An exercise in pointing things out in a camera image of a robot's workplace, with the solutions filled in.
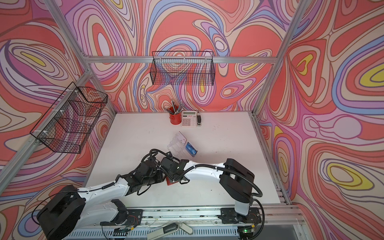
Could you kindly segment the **red leather card holder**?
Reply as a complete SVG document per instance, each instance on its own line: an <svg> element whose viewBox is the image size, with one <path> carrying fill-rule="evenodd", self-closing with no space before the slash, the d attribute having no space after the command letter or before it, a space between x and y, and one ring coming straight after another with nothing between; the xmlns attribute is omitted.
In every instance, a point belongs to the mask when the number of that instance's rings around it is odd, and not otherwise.
<svg viewBox="0 0 384 240"><path fill-rule="evenodd" d="M166 177L166 182L167 182L167 185L168 185L168 186L171 186L171 185L177 183L177 182L174 182L174 181L170 180L168 177Z"/></svg>

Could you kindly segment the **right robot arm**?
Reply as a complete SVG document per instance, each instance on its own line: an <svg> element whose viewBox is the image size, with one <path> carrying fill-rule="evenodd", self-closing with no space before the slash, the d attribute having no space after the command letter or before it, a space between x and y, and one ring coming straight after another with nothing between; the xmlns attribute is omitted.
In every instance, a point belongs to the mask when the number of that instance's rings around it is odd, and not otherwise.
<svg viewBox="0 0 384 240"><path fill-rule="evenodd" d="M190 181L215 181L235 201L234 213L223 213L218 216L224 224L239 224L262 221L259 214L250 214L253 201L263 196L261 189L255 184L255 175L234 159L227 159L221 164L201 164L189 160L179 160L171 153L158 149L149 152L149 160L167 178L169 184L188 184Z"/></svg>

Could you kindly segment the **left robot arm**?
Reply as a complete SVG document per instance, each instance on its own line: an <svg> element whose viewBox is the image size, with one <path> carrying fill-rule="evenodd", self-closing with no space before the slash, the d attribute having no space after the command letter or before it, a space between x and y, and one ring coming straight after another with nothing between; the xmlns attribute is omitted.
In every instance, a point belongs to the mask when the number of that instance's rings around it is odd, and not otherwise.
<svg viewBox="0 0 384 240"><path fill-rule="evenodd" d="M47 204L34 209L33 221L43 230L48 240L62 240L73 230L91 224L121 226L129 223L131 215L122 197L144 194L142 187L164 181L156 155L151 150L140 164L126 175L117 175L114 181L89 188L63 187L46 198Z"/></svg>

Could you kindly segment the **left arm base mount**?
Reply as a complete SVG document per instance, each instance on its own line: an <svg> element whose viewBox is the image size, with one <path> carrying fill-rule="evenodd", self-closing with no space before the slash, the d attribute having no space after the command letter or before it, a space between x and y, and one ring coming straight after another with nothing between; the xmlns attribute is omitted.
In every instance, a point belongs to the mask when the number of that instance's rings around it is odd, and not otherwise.
<svg viewBox="0 0 384 240"><path fill-rule="evenodd" d="M143 218L142 209L128 209L125 213L118 213L117 216L109 222L101 222L101 226L128 226L137 227L141 224Z"/></svg>

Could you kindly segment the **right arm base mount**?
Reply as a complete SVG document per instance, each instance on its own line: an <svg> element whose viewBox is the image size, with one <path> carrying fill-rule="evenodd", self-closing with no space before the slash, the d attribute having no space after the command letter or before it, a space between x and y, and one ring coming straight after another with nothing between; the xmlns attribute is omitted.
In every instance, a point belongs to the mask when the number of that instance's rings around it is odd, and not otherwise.
<svg viewBox="0 0 384 240"><path fill-rule="evenodd" d="M236 213L234 208L221 208L218 218L223 224L254 224L262 223L259 208L250 208L246 216Z"/></svg>

